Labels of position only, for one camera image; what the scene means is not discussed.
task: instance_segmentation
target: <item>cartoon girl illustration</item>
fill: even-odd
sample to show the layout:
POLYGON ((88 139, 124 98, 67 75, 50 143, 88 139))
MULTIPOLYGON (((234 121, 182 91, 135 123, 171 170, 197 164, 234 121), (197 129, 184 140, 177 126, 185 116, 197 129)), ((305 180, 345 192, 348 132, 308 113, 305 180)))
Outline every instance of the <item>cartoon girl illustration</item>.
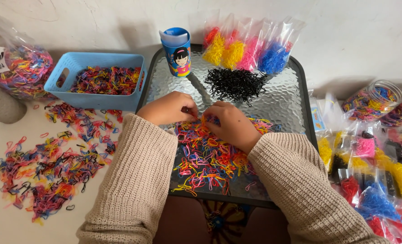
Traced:
POLYGON ((191 72, 191 60, 186 47, 177 48, 171 58, 177 64, 177 68, 174 68, 171 63, 168 63, 171 70, 174 71, 174 75, 177 72, 177 77, 184 77, 191 72))

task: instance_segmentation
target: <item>glass table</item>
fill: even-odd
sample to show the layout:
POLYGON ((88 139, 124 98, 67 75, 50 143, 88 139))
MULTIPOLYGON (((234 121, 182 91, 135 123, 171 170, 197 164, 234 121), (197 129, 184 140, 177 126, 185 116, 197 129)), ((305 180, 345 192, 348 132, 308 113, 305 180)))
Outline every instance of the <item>glass table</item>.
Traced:
MULTIPOLYGON (((201 58, 201 45, 198 44, 191 45, 191 59, 191 74, 183 78, 174 77, 169 71, 165 52, 160 49, 151 61, 145 81, 146 87, 142 92, 137 111, 145 104, 171 91, 190 94, 200 113, 216 102, 216 99, 211 96, 208 85, 204 83, 204 76, 208 74, 208 69, 214 69, 216 66, 201 58)), ((314 147, 317 148, 308 101, 307 82, 302 66, 295 58, 290 57, 282 73, 269 75, 268 79, 269 83, 264 85, 266 92, 251 102, 252 107, 249 107, 246 103, 234 105, 247 116, 268 119, 274 125, 281 125, 281 132, 305 133, 314 147)), ((163 129, 171 128, 172 125, 163 126, 163 129)), ((182 162, 182 157, 184 157, 184 153, 182 147, 179 146, 175 157, 175 166, 182 162)), ((169 194, 193 197, 191 193, 186 191, 171 192, 172 189, 177 188, 177 185, 182 184, 188 176, 185 175, 180 178, 177 170, 173 171, 169 194)), ((222 194, 222 188, 220 187, 213 187, 212 190, 209 190, 207 184, 203 187, 195 188, 194 191, 197 194, 197 198, 201 199, 276 208, 257 175, 241 174, 235 181, 230 181, 226 195, 222 194), (245 190, 250 183, 252 185, 248 191, 245 190)))

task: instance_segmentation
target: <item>basket handle hole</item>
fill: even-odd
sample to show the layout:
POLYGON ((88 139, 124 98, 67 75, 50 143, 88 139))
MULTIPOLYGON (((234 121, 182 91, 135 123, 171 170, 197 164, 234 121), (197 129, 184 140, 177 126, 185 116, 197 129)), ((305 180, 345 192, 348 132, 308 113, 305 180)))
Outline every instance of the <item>basket handle hole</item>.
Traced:
POLYGON ((67 79, 68 74, 70 74, 70 70, 67 68, 63 69, 63 72, 61 73, 61 75, 59 76, 58 80, 57 80, 57 87, 61 88, 64 85, 65 80, 67 79))
POLYGON ((144 75, 145 75, 145 71, 142 71, 141 84, 139 84, 139 91, 141 91, 142 85, 144 84, 144 75))

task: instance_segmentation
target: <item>white wall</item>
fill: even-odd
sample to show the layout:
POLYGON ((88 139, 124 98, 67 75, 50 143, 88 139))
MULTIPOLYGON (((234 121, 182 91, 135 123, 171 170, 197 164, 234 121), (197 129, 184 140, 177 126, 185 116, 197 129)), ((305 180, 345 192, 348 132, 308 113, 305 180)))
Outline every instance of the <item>white wall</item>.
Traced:
POLYGON ((305 20, 292 55, 309 87, 344 96, 373 79, 402 83, 402 0, 0 0, 0 15, 58 58, 67 51, 129 51, 149 63, 158 30, 201 42, 205 13, 305 20))

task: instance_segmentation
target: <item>blue plastic basket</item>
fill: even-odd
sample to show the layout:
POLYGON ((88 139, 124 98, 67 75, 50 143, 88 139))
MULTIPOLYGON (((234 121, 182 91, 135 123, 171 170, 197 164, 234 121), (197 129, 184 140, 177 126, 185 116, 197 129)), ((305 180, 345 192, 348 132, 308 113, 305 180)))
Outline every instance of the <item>blue plastic basket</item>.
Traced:
POLYGON ((147 78, 147 70, 144 65, 144 57, 138 54, 122 54, 122 53, 65 53, 55 69, 52 71, 49 79, 44 85, 44 90, 57 96, 64 102, 76 108, 94 108, 94 109, 118 109, 122 111, 136 111, 142 90, 144 89, 145 79, 147 78), (86 69, 88 66, 101 68, 110 68, 112 66, 135 68, 141 67, 138 84, 135 91, 130 95, 106 95, 106 94, 87 94, 67 92, 76 82, 76 75, 79 71, 86 69), (57 86, 57 80, 66 71, 65 81, 61 87, 57 86), (139 87, 141 79, 144 77, 142 87, 139 87))

